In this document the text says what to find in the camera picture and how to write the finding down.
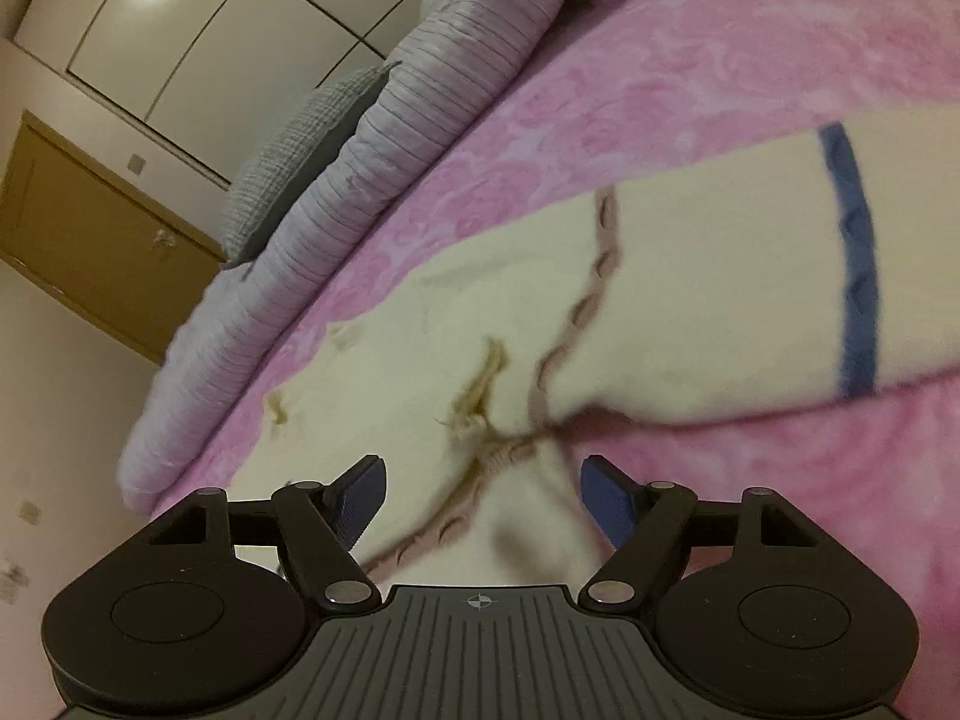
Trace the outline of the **striped grey folded quilt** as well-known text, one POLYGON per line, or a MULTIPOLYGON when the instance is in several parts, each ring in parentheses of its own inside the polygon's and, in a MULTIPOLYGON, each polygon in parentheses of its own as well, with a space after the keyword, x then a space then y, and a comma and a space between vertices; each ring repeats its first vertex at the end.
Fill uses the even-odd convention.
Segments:
POLYGON ((421 0, 386 86, 331 164, 300 190, 265 249, 220 273, 167 348, 117 468, 137 514, 233 410, 275 341, 379 216, 523 70, 565 0, 421 0))

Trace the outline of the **pink floral bed blanket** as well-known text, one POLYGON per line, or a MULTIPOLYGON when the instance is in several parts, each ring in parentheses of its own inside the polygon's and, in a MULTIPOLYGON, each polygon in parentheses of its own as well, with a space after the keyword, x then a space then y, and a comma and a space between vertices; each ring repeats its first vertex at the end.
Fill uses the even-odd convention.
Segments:
MULTIPOLYGON (((581 16, 398 205, 293 325, 167 489, 252 472, 267 394, 306 366, 327 323, 356 316, 446 245, 633 172, 658 172, 882 103, 958 94, 958 0, 620 0, 581 16)), ((958 379, 716 426, 587 413, 563 455, 709 497, 768 484, 910 603, 914 718, 958 712, 958 379)))

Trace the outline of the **grey textured pillow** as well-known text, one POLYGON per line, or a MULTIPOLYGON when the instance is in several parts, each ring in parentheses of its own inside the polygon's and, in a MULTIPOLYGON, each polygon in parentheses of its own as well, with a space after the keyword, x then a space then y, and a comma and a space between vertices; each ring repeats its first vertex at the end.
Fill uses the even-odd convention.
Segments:
POLYGON ((220 244, 226 268, 256 260, 302 192, 353 137, 393 68, 376 65, 322 83, 263 138, 224 200, 220 244))

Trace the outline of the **brown wooden door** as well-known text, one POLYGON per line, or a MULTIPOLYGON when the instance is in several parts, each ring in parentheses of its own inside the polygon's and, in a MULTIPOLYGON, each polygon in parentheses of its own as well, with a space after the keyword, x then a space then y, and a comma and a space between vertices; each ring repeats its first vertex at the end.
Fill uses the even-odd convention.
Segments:
POLYGON ((2 260, 160 364, 224 255, 26 110, 3 177, 2 260))

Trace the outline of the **white knit sweater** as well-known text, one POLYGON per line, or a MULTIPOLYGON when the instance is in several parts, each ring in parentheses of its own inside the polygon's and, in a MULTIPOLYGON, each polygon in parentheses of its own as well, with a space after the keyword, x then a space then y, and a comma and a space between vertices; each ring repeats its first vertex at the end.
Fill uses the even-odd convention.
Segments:
POLYGON ((229 494, 386 462, 374 582, 581 585, 563 422, 794 410, 958 361, 958 109, 874 110, 451 245, 325 328, 229 494))

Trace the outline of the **white wardrobe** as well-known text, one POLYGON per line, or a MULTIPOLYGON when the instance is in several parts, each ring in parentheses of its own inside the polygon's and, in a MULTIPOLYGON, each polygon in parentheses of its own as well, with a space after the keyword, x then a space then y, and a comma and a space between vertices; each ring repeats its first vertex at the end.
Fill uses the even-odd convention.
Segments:
POLYGON ((32 0, 16 44, 225 181, 327 80, 382 64, 420 0, 32 0))

